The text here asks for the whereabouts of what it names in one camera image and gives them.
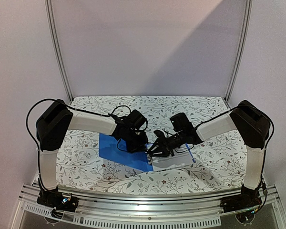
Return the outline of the blue ring binder folder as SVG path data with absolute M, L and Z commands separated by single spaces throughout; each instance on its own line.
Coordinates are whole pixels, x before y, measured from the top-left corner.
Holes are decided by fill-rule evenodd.
M 152 158 L 146 152 L 126 152 L 125 141 L 118 142 L 109 135 L 99 134 L 99 157 L 142 172 L 153 172 Z

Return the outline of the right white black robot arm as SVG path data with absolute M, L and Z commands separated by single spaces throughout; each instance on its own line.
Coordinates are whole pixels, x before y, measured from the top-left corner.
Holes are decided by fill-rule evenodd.
M 247 150 L 246 174 L 237 204 L 241 208 L 247 208 L 255 201 L 255 193 L 262 184 L 266 148 L 271 137 L 269 131 L 272 123 L 265 113 L 247 100 L 243 100 L 238 106 L 197 126 L 193 126 L 185 113 L 175 114 L 170 121 L 175 134 L 166 137 L 163 131 L 155 130 L 157 139 L 147 150 L 148 156 L 172 156 L 174 150 L 184 144 L 195 146 L 215 136 L 236 130 Z

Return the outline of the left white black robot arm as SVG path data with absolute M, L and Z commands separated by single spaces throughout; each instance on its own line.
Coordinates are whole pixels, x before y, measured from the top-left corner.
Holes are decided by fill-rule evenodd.
M 138 111 L 117 116 L 114 113 L 100 114 L 76 109 L 63 100 L 53 100 L 52 104 L 36 121 L 38 145 L 39 181 L 44 191 L 42 198 L 51 207 L 61 203 L 60 194 L 54 190 L 56 183 L 56 159 L 65 135 L 70 130 L 91 131 L 114 137 L 126 143 L 129 153 L 144 152 L 148 137 L 142 125 L 147 119 Z

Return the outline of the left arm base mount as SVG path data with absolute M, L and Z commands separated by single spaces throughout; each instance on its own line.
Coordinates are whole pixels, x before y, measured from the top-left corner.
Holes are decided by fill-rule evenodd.
M 37 198 L 37 203 L 52 208 L 51 217 L 62 219 L 65 211 L 75 212 L 79 199 L 72 194 L 64 194 L 55 190 L 41 189 Z

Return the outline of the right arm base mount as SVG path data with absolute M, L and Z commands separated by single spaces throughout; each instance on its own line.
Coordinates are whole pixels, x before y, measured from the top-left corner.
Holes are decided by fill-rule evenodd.
M 219 206 L 224 213 L 234 212 L 239 223 L 250 224 L 267 200 L 268 191 L 265 184 L 262 183 L 261 187 L 265 197 L 264 200 L 261 199 L 259 189 L 260 187 L 257 187 L 252 190 L 242 185 L 240 194 L 221 198 Z

